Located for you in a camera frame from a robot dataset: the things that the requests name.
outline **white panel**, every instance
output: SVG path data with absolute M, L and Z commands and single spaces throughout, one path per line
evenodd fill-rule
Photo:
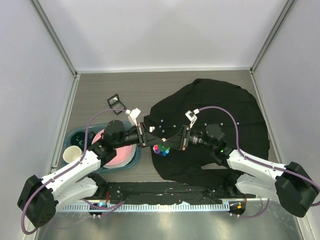
M 251 67 L 286 0 L 41 0 L 78 71 Z
M 72 75 L 29 1 L 0 1 L 0 22 L 0 232 L 20 240 L 17 201 L 48 173 Z
M 298 0 L 262 59 L 256 80 L 281 158 L 320 184 L 320 1 Z M 320 206 L 309 210 L 320 237 Z

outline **beige cup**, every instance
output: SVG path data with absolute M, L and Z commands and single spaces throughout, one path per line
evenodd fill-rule
M 77 160 L 82 155 L 82 150 L 78 146 L 70 146 L 63 152 L 63 160 L 66 163 L 72 163 L 74 160 Z

